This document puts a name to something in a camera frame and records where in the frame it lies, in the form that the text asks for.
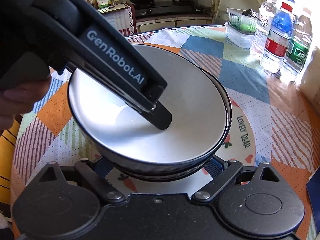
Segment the person's left hand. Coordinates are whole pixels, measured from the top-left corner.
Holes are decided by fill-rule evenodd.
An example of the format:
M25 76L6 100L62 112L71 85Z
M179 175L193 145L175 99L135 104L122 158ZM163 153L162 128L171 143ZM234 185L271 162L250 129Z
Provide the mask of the person's left hand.
M47 94L52 77L45 80L23 83L16 88L1 92L1 133L10 129L16 115L29 113L34 104Z

